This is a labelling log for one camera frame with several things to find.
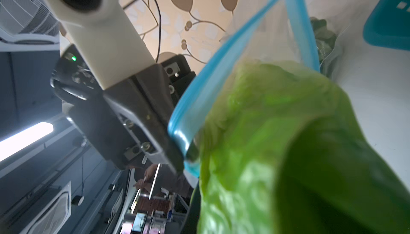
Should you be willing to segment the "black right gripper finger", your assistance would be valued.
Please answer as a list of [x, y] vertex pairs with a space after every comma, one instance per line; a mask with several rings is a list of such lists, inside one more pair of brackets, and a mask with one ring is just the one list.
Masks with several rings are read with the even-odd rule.
[[187, 212], [180, 234], [196, 234], [201, 211], [201, 193], [199, 184], [192, 193], [190, 208]]

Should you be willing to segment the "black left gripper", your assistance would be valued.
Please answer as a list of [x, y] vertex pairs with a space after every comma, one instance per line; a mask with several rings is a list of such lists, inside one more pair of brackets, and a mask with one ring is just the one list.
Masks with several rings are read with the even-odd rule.
[[137, 157], [184, 169], [184, 157], [167, 133], [174, 109], [171, 82], [160, 64], [70, 107], [69, 121], [101, 156], [125, 170]]

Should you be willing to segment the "small chinese cabbage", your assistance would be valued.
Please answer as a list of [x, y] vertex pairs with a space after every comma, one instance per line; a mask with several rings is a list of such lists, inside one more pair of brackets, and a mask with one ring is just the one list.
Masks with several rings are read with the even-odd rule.
[[200, 234], [407, 234], [410, 194], [347, 94], [294, 62], [244, 62], [198, 135]]

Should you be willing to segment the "clear blue-zip zipper bag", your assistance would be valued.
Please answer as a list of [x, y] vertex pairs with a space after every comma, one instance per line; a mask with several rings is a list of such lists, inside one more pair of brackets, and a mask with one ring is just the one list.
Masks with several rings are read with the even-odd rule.
[[372, 150], [348, 95], [322, 75], [305, 0], [241, 0], [229, 37], [189, 85], [170, 119], [185, 169], [201, 184], [241, 173], [244, 156], [301, 180], [360, 182]]

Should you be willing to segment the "large chinese cabbage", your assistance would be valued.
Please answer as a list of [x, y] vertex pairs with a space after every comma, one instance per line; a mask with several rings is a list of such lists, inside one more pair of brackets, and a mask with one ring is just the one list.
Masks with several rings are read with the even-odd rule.
[[329, 77], [332, 72], [331, 62], [335, 58], [335, 54], [332, 53], [335, 49], [337, 35], [328, 29], [327, 21], [325, 19], [310, 17], [310, 23], [315, 35], [320, 72]]

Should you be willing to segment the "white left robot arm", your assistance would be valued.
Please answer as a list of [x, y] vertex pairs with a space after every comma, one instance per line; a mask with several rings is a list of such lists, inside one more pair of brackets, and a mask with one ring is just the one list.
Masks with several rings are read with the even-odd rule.
[[140, 166], [148, 158], [181, 173], [184, 157], [167, 127], [194, 78], [185, 57], [175, 55], [103, 90], [71, 45], [56, 64], [50, 83], [69, 104], [67, 119], [118, 169]]

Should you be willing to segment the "teal perforated plastic basket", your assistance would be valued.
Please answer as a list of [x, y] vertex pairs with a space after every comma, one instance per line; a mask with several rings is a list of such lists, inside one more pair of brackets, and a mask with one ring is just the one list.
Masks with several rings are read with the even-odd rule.
[[367, 19], [363, 37], [373, 46], [410, 50], [410, 0], [380, 0]]

